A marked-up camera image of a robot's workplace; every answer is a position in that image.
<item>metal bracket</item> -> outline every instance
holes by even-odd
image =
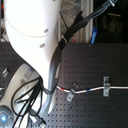
[[[76,94],[76,91],[78,89],[78,85],[76,83],[73,84],[73,88],[71,89],[70,93],[67,96],[67,101],[71,102],[73,97]]]
[[[4,77],[4,78],[7,78],[7,76],[9,75],[9,70],[8,70],[8,68],[5,68],[4,71],[2,72],[2,74],[3,74],[3,77]]]
[[[108,76],[104,76],[103,85],[104,85],[103,96],[104,97],[109,97],[109,90],[110,90],[110,85],[111,84],[109,83],[109,77]]]

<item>black cable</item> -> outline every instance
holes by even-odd
[[[15,115],[18,115],[18,114],[15,112],[14,107],[13,107],[13,100],[14,100],[14,97],[15,97],[16,93],[17,93],[22,87],[24,87],[24,86],[26,86],[27,84],[30,84],[30,83],[32,83],[32,82],[35,82],[35,81],[37,81],[37,80],[39,80],[39,77],[36,78],[36,79],[34,79],[34,80],[31,80],[31,81],[29,81],[29,82],[27,82],[27,83],[25,83],[25,84],[23,84],[23,85],[20,86],[20,87],[15,91],[15,93],[13,94],[12,99],[11,99],[11,108],[12,108],[13,112],[15,113]]]
[[[102,4],[100,7],[98,7],[94,12],[92,12],[89,16],[85,17],[84,19],[74,20],[73,24],[69,27],[69,30],[64,33],[62,36],[62,39],[59,41],[60,49],[63,50],[63,48],[66,46],[66,44],[69,42],[71,37],[81,28],[85,27],[87,23],[93,19],[102,14],[108,7],[110,7],[112,3],[110,3],[110,0],[107,0],[104,4]]]
[[[21,108],[20,112],[17,114],[17,113],[15,112],[14,108],[13,108],[13,99],[14,99],[16,93],[17,93],[22,87],[24,87],[25,85],[30,84],[30,83],[32,83],[32,82],[35,82],[35,81],[37,81],[37,80],[39,80],[39,81],[38,81],[37,84],[33,87],[34,91],[33,91],[32,94],[30,95],[30,98],[29,98],[28,100],[26,100],[26,102],[25,102],[25,104],[23,105],[23,107]],[[19,126],[20,126],[20,124],[21,124],[21,122],[22,122],[22,120],[23,120],[25,114],[26,114],[27,112],[29,112],[29,109],[30,109],[30,107],[31,107],[31,102],[37,98],[37,96],[38,96],[37,93],[40,92],[41,87],[38,86],[38,84],[39,84],[40,81],[41,81],[41,77],[38,77],[38,78],[36,78],[36,79],[34,79],[34,80],[31,80],[31,81],[25,83],[24,85],[22,85],[21,87],[19,87],[19,88],[15,91],[15,93],[13,94],[12,99],[11,99],[11,107],[12,107],[13,112],[17,115],[17,118],[16,118],[16,120],[15,120],[15,122],[14,122],[14,124],[13,124],[13,127],[15,126],[15,124],[16,124],[17,120],[19,119],[19,117],[21,117],[21,120],[20,120],[20,123],[19,123]],[[22,111],[24,110],[24,108],[25,108],[26,106],[27,106],[27,108],[26,108],[24,114],[21,115]]]
[[[60,12],[60,15],[61,15],[61,18],[62,18],[62,20],[63,20],[63,22],[64,22],[64,25],[65,25],[66,29],[68,30],[68,26],[67,26],[67,24],[66,24],[66,22],[65,22],[65,20],[64,20],[64,17],[63,17],[63,15],[62,15],[61,12]]]

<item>cable bundle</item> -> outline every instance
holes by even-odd
[[[65,45],[69,42],[71,37],[81,28],[85,27],[87,23],[99,15],[101,15],[108,7],[115,6],[117,0],[107,0],[104,4],[102,4],[99,8],[97,8],[94,12],[92,12],[89,16],[83,18],[82,11],[78,13],[73,24],[67,28],[67,31],[62,36],[62,39],[59,42],[60,49],[63,50]]]
[[[14,97],[15,97],[15,95],[17,94],[18,91],[20,91],[24,86],[26,86],[26,85],[28,85],[28,84],[30,84],[30,83],[32,83],[32,82],[35,82],[35,81],[38,81],[38,82],[37,82],[30,90],[28,90],[26,93],[24,93],[23,95],[21,95],[19,98],[17,98],[17,99],[14,101]],[[22,122],[22,120],[23,120],[23,118],[24,118],[24,116],[25,116],[27,113],[29,113],[29,115],[31,115],[31,116],[36,116],[36,115],[39,114],[39,112],[40,112],[40,110],[41,110],[41,105],[42,105],[42,94],[43,94],[43,91],[44,91],[44,87],[43,87],[43,82],[42,82],[42,78],[41,78],[41,77],[38,77],[38,78],[36,78],[36,79],[34,79],[34,80],[31,80],[31,81],[29,81],[29,82],[23,84],[22,86],[20,86],[20,87],[15,91],[15,93],[13,94],[12,99],[11,99],[11,108],[12,108],[13,112],[15,113],[15,115],[17,115],[17,118],[16,118],[16,120],[15,120],[15,122],[14,122],[12,128],[14,128],[14,126],[15,126],[17,120],[19,119],[19,117],[21,117],[21,120],[20,120],[20,123],[19,123],[19,126],[20,126],[20,125],[21,125],[21,122]],[[33,115],[33,114],[31,113],[31,109],[32,109],[32,106],[33,106],[33,104],[35,103],[35,101],[36,101],[36,99],[37,99],[39,93],[41,93],[41,94],[40,94],[40,99],[41,99],[41,100],[40,100],[40,107],[39,107],[38,111],[36,112],[36,114]],[[25,97],[25,96],[28,95],[28,94],[30,94],[30,97],[29,97],[28,99],[22,100],[22,98]],[[19,103],[24,103],[24,105],[23,105],[23,107],[21,108],[20,112],[19,112],[19,113],[16,113],[16,111],[14,110],[13,104],[19,104]]]

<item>black pegboard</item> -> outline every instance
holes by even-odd
[[[9,43],[0,44],[0,71],[23,63]],[[103,86],[109,76],[113,86],[128,86],[127,44],[68,44],[62,52],[58,85],[67,89],[74,82],[79,90]],[[57,90],[56,105],[44,117],[46,128],[128,128],[128,90],[110,90],[108,98],[98,90],[77,94],[71,103]]]

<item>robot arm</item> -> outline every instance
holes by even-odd
[[[26,75],[26,82],[41,76],[43,87],[51,92],[48,94],[43,91],[40,115],[43,117],[50,113],[55,104],[55,87],[61,61],[61,50],[56,38],[56,25],[60,7],[61,0],[4,0],[5,27],[10,43],[14,50],[33,67],[33,71],[30,71],[31,67],[26,64],[19,67],[0,103],[1,106],[7,106],[11,111],[12,122],[16,120],[16,113],[20,112],[23,104],[12,104],[15,113],[11,106],[11,98],[15,91],[24,84],[22,81],[24,81],[23,78]],[[15,98],[20,97],[21,92],[22,90],[15,95]],[[32,109],[35,112],[38,111],[37,106],[40,100],[41,98],[38,96],[33,105]],[[20,118],[17,120],[16,126],[18,127],[19,124]]]

